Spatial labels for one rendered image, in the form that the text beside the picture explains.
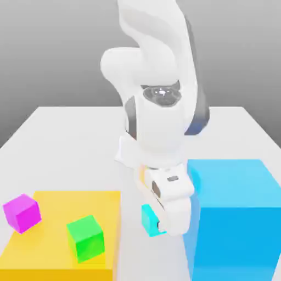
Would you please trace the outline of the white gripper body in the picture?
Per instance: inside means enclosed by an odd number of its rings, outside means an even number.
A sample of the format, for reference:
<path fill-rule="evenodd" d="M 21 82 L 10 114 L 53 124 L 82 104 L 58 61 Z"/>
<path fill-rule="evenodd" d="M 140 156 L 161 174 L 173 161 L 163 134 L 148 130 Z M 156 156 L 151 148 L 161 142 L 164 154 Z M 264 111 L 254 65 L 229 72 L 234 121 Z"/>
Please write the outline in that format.
<path fill-rule="evenodd" d="M 154 192 L 150 192 L 151 207 L 158 217 L 159 232 L 170 236 L 185 234 L 190 226 L 191 199 L 189 196 L 172 201 L 161 201 Z"/>

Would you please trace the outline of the small cyan cube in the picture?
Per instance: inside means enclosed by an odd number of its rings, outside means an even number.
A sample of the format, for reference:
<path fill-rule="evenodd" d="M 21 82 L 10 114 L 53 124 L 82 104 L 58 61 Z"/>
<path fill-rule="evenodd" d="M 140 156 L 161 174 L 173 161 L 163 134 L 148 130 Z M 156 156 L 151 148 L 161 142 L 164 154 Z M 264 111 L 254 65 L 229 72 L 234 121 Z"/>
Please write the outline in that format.
<path fill-rule="evenodd" d="M 142 226 L 145 229 L 146 233 L 150 237 L 155 237 L 161 234 L 166 233 L 166 231 L 160 231 L 159 226 L 159 219 L 148 204 L 144 204 L 141 207 L 141 221 Z"/>

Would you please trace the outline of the small green cube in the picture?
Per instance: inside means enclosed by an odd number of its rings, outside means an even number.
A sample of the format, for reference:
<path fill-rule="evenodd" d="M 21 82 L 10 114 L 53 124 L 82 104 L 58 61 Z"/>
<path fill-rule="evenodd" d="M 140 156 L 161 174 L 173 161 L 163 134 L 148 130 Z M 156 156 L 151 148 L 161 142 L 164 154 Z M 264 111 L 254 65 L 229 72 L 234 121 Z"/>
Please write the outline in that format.
<path fill-rule="evenodd" d="M 104 232 L 93 215 L 66 225 L 68 241 L 78 263 L 105 252 Z"/>

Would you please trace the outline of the small magenta cube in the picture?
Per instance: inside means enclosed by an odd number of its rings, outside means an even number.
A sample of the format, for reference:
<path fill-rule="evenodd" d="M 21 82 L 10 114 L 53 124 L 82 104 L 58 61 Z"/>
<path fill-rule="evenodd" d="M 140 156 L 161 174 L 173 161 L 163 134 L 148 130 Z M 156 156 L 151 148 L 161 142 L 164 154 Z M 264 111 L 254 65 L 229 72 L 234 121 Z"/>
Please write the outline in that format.
<path fill-rule="evenodd" d="M 8 224 L 20 234 L 41 221 L 38 202 L 26 194 L 4 204 L 3 210 Z"/>

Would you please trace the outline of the large blue box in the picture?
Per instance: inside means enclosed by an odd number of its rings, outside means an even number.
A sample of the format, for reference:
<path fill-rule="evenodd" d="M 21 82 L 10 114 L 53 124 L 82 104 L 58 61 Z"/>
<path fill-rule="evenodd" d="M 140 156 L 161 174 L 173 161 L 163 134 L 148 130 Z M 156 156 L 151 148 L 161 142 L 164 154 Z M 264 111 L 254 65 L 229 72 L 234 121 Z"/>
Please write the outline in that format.
<path fill-rule="evenodd" d="M 281 187 L 260 160 L 189 160 L 184 235 L 191 281 L 271 281 L 281 254 Z"/>

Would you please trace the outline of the large yellow box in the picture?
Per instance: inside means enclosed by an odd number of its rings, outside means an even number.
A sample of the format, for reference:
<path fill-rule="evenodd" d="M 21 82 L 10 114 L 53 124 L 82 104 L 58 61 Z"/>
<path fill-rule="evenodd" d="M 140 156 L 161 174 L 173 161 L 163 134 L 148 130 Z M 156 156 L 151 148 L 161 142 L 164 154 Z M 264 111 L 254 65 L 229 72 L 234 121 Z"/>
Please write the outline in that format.
<path fill-rule="evenodd" d="M 0 281 L 117 281 L 119 191 L 37 191 L 42 221 L 14 232 L 0 255 Z M 78 263 L 67 223 L 92 215 L 104 232 L 104 253 Z"/>

